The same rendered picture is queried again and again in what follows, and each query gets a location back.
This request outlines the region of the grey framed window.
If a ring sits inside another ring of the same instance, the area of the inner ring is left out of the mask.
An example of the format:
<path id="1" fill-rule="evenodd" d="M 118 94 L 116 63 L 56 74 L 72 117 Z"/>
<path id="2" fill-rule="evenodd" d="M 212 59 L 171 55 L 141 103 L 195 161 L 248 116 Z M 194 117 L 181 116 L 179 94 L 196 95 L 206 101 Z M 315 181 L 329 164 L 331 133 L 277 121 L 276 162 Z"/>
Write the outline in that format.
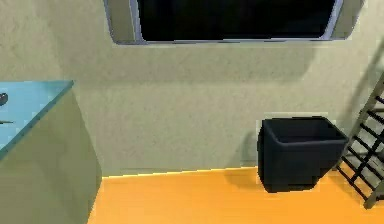
<path id="1" fill-rule="evenodd" d="M 103 0 L 118 45 L 345 40 L 367 0 Z"/>

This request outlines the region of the black square bin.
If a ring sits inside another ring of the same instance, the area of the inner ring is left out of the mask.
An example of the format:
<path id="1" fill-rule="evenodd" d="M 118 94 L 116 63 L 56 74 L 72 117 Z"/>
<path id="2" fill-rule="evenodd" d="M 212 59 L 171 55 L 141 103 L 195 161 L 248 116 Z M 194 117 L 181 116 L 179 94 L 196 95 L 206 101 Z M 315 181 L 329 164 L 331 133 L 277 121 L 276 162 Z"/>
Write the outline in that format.
<path id="1" fill-rule="evenodd" d="M 322 116 L 264 119 L 257 140 L 259 178 L 268 193 L 312 189 L 348 141 Z"/>

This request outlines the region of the blue topped grey counter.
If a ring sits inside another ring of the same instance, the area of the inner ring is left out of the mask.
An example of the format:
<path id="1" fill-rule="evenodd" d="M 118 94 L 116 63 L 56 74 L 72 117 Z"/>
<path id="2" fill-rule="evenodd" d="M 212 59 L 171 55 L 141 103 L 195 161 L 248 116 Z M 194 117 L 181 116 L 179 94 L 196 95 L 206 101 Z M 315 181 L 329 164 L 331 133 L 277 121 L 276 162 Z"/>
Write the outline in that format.
<path id="1" fill-rule="evenodd" d="M 0 82 L 0 224 L 87 224 L 102 171 L 73 86 Z"/>

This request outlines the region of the grey shelf with black bars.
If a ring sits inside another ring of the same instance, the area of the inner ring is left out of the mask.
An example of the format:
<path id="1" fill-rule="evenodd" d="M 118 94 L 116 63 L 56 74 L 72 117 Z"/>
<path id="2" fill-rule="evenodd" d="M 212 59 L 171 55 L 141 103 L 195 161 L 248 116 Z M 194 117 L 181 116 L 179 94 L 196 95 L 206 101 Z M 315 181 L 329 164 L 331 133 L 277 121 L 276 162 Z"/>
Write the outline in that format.
<path id="1" fill-rule="evenodd" d="M 384 72 L 380 75 L 334 167 L 371 209 L 384 201 Z"/>

